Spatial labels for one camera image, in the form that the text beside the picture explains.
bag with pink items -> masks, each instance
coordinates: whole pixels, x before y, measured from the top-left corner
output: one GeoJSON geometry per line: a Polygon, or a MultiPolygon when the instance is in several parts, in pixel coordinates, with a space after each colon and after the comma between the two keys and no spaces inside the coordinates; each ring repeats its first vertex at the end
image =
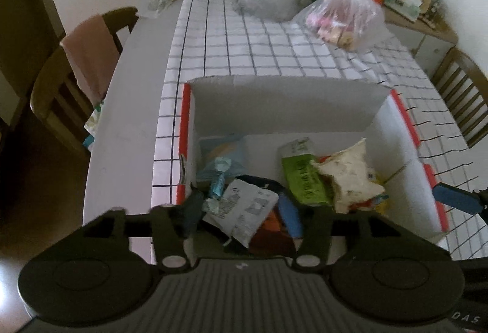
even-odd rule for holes
{"type": "Polygon", "coordinates": [[[294,21],[346,51],[365,51],[391,37],[383,10],[374,0],[317,0],[294,21]]]}

cabinet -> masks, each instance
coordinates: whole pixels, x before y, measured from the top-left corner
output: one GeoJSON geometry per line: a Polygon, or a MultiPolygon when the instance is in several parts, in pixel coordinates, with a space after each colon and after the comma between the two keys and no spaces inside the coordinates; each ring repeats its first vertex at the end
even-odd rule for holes
{"type": "Polygon", "coordinates": [[[448,25],[443,31],[432,30],[420,20],[412,23],[387,7],[383,7],[383,10],[388,30],[409,49],[425,73],[432,77],[447,52],[457,44],[456,33],[448,25]]]}

pink towel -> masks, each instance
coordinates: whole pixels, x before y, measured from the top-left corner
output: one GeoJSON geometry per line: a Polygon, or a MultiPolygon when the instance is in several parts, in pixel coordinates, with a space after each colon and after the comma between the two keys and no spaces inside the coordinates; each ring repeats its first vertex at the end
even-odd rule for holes
{"type": "Polygon", "coordinates": [[[60,45],[75,73],[80,89],[93,105],[107,93],[119,51],[101,15],[80,23],[60,45]]]}

green snack package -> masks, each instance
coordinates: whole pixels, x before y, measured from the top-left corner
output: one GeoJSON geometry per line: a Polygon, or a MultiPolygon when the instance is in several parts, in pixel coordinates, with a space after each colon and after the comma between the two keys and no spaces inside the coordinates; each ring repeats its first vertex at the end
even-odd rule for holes
{"type": "Polygon", "coordinates": [[[310,164],[316,161],[309,138],[297,139],[279,149],[289,189],[298,202],[306,205],[332,205],[332,188],[326,188],[310,164]]]}

cardboard box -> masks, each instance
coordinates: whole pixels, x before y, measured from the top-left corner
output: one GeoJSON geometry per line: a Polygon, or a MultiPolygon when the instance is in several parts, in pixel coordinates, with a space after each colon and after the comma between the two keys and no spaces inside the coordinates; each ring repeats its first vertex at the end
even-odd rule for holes
{"type": "Polygon", "coordinates": [[[325,156],[365,137],[368,164],[387,179],[389,218],[432,241],[447,231],[443,208],[432,196],[434,176],[418,158],[418,137],[398,95],[386,86],[285,76],[216,76],[185,84],[178,203],[195,183],[199,139],[232,133],[245,135],[248,173],[284,185],[278,148],[288,141],[308,136],[316,155],[325,156]]]}

